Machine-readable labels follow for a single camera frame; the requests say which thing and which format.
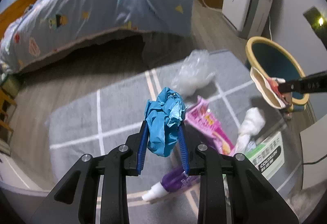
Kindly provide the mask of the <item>purple tube with white cap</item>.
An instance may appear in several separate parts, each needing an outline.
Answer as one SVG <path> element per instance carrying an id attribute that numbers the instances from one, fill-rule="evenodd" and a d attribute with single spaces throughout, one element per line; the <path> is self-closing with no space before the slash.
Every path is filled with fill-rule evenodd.
<path id="1" fill-rule="evenodd" d="M 142 195 L 142 199 L 145 202 L 156 202 L 159 199 L 167 198 L 170 194 L 188 190 L 197 183 L 199 183 L 199 176 L 190 176 L 186 174 L 182 166 L 178 166 L 165 174 L 161 181 Z"/>

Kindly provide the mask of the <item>pink snack wrapper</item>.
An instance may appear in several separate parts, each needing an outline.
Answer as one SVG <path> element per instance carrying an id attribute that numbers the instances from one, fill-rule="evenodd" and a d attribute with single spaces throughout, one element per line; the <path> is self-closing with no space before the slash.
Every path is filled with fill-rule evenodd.
<path id="1" fill-rule="evenodd" d="M 185 122 L 199 131 L 203 141 L 216 152 L 228 156 L 234 154 L 232 141 L 209 109 L 209 102 L 203 97 L 198 96 L 197 103 L 187 109 Z"/>

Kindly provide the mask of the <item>wooden bed headboard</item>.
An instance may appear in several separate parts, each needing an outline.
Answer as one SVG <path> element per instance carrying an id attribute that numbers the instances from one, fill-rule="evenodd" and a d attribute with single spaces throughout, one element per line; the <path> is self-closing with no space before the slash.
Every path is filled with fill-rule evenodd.
<path id="1" fill-rule="evenodd" d="M 25 9 L 37 0 L 17 0 L 8 6 L 0 15 L 0 36 L 3 37 L 7 27 L 16 19 L 20 18 Z"/>

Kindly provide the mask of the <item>clear plastic bag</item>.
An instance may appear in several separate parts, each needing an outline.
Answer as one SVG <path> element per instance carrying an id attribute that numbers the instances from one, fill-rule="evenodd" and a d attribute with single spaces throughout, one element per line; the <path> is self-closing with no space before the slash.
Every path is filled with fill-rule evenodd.
<path id="1" fill-rule="evenodd" d="M 180 69 L 171 82 L 171 89 L 182 97 L 190 97 L 207 86 L 215 77 L 209 65 L 207 50 L 193 50 L 181 63 Z"/>

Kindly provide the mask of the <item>blue wrapper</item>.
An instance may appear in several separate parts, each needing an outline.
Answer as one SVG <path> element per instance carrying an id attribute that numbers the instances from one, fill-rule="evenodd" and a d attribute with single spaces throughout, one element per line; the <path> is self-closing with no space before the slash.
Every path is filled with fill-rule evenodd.
<path id="1" fill-rule="evenodd" d="M 149 127 L 147 148 L 157 156 L 170 156 L 178 140 L 178 127 L 185 119 L 186 106 L 180 94 L 165 87 L 155 101 L 148 100 L 145 120 Z"/>

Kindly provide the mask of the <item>red white snack wrapper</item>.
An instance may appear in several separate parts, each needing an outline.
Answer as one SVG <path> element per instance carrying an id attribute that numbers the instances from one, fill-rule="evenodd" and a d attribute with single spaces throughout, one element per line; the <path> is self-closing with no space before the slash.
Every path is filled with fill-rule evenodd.
<path id="1" fill-rule="evenodd" d="M 291 93 L 281 94 L 278 90 L 278 86 L 285 83 L 283 78 L 266 78 L 262 73 L 252 67 L 250 69 L 250 76 L 255 83 L 257 90 L 260 91 L 264 100 L 275 109 L 287 109 L 291 107 Z"/>

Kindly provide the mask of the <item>yellow teal trash bin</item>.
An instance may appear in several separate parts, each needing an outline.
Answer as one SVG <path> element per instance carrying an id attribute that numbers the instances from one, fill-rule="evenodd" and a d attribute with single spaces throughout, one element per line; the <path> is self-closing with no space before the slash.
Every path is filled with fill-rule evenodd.
<path id="1" fill-rule="evenodd" d="M 305 73 L 295 58 L 282 46 L 264 37 L 251 37 L 245 46 L 247 60 L 245 66 L 258 69 L 266 78 L 283 78 L 286 81 L 305 77 Z M 304 111 L 309 94 L 291 92 L 291 107 L 288 112 Z"/>

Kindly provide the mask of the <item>white crumpled tissue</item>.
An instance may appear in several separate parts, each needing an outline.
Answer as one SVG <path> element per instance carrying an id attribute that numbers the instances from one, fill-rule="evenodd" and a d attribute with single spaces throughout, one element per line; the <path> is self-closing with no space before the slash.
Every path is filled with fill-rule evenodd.
<path id="1" fill-rule="evenodd" d="M 255 149 L 257 144 L 254 137 L 257 136 L 265 126 L 263 111 L 259 108 L 250 108 L 245 114 L 245 118 L 238 129 L 238 137 L 234 153 L 246 154 Z"/>

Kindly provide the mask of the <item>blue cartoon duvet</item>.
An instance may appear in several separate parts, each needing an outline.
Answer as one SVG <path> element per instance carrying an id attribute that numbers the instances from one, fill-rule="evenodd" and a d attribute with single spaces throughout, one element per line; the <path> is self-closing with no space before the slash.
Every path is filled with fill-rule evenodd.
<path id="1" fill-rule="evenodd" d="M 36 0 L 1 40 L 1 69 L 15 74 L 88 39 L 118 30 L 187 36 L 193 0 Z"/>

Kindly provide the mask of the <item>grey rug with white lines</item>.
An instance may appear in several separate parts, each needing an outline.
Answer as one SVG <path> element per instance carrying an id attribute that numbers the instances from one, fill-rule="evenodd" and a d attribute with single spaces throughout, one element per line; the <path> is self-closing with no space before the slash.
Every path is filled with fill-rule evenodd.
<path id="1" fill-rule="evenodd" d="M 58 183 L 32 223 L 298 223 L 281 182 L 300 161 L 229 51 L 145 72 L 51 113 Z"/>

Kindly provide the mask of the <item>wooden chair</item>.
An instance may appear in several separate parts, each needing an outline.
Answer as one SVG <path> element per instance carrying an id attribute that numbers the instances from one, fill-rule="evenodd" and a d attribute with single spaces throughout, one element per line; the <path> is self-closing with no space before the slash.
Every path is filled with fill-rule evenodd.
<path id="1" fill-rule="evenodd" d="M 8 94 L 6 94 L 2 88 L 1 88 L 0 102 L 1 102 L 1 128 L 7 130 L 8 132 L 7 141 L 10 143 L 14 130 L 9 125 L 10 122 L 9 119 L 12 117 L 13 113 L 11 116 L 9 116 L 7 110 L 10 106 L 13 106 L 14 107 L 13 112 L 14 112 L 17 108 L 17 103 L 13 98 L 11 98 Z"/>

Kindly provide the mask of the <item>white green medicine box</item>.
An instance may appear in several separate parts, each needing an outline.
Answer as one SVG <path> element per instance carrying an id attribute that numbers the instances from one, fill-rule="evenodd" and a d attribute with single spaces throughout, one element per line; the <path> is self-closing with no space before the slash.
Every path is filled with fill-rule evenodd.
<path id="1" fill-rule="evenodd" d="M 245 156 L 267 180 L 270 180 L 284 164 L 282 133 L 278 131 L 267 137 Z"/>

